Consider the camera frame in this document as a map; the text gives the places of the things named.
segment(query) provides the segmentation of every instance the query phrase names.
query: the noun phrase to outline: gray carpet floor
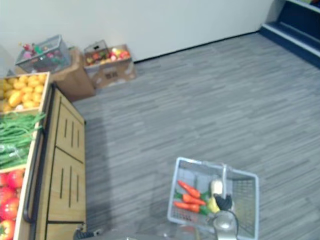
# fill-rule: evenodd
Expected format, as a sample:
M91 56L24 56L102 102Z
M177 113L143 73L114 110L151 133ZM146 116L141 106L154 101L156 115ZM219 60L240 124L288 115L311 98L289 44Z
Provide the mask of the gray carpet floor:
M260 180L259 239L320 239L320 70L259 34L148 60L77 101L89 230L173 237L176 158Z

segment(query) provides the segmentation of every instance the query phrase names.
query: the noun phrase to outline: wire basket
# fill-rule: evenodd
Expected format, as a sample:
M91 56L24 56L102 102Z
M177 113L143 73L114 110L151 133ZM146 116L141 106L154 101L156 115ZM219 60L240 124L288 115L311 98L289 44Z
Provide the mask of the wire basket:
M56 35L36 44L42 53L30 58L25 58L25 50L22 50L15 62L27 73L51 72L56 73L71 65L69 50L61 35Z
M210 217L177 208L173 205L175 190L186 193L178 180L193 186L201 193L209 190L210 183L222 179L223 166L207 161L178 157L170 192L167 218L169 221L191 225L214 233ZM232 211L238 220L238 239L257 240L259 232L259 179L258 176L236 169L227 169L226 193L232 197Z

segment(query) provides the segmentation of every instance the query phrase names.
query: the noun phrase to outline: toy carrot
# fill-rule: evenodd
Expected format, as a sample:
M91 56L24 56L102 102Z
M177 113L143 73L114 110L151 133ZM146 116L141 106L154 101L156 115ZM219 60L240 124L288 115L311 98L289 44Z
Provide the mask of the toy carrot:
M178 180L178 184L188 192L188 194L190 194L192 197L196 198L196 199L199 199L200 196L201 196L201 193L195 189L194 187L186 184L185 182L181 181L181 180Z
M198 204L188 204L185 202L174 201L173 205L179 209L188 210L197 214L208 215L209 213L209 210L206 206L200 206Z
M206 205L206 202L202 201L201 199L195 198L195 197L193 197L189 194L186 194L186 193L181 194L177 191L175 192L174 198L181 199L187 204L198 204L198 205L204 205L204 206Z

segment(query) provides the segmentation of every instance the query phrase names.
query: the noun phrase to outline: yellow fruit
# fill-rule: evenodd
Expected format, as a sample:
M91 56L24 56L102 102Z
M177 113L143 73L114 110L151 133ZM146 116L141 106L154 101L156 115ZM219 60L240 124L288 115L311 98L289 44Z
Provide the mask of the yellow fruit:
M32 93L32 100L36 103L40 103L41 102L41 94L34 92Z
M27 84L28 83L28 79L29 79L28 76L23 75L23 76L19 77L19 82Z
M42 85L38 85L34 88L34 92L38 94L42 94L43 90L44 90L44 86Z
M12 107L10 107L10 105L6 102L3 106L3 111L6 113L6 112L9 112L9 111L12 111Z
M35 103L33 102L33 101L25 101L24 103L23 103L23 107L25 108L25 109L31 109L31 108L34 108L36 105L35 105Z
M26 92L22 98L21 98L21 101L24 103L24 102L27 102L27 101L31 101L33 98L33 95L31 92Z
M38 75L38 80L39 80L39 82L40 82L42 85L45 84L46 79L47 79L47 74L40 74L40 75Z
M15 93L13 93L8 100L9 105L12 108L15 108L18 104L21 103L22 96L23 93L21 91L16 91Z
M28 82L28 87L35 88L36 86L41 85L38 80L33 80Z
M23 93L32 93L34 89L30 86L25 86L24 88L21 89Z
M5 91L11 90L13 87L11 84L7 83L6 81L3 82L3 89Z
M6 101L0 101L0 112L9 112L12 108L9 106L9 104Z
M12 94L14 94L16 91L17 91L17 90L15 90L15 89L8 90L8 91L6 91L6 92L4 93L4 97L5 97L6 99L10 98L10 96L11 96Z
M14 85L14 83L18 82L18 79L15 77L11 77L7 80L7 82L11 85Z
M213 212L214 214L219 212L220 209L218 207L218 204L216 202L216 199L212 196L210 197L209 201L207 202L207 205L208 209Z
M28 83L33 82L33 81L38 81L38 77L36 75L32 75L28 77Z
M25 88L26 86L27 85L22 81L17 81L13 84L13 88L16 90L21 90L21 89Z

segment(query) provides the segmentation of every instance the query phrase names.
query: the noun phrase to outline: cabinet door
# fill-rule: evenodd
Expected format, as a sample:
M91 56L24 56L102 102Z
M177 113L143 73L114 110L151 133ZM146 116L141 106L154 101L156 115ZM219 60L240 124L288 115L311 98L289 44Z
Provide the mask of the cabinet door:
M49 201L49 221L86 221L85 166L55 149Z
M61 101L56 146L77 160L85 160L85 127L82 119L72 111L74 107Z
M78 224L48 224L46 240L72 240Z

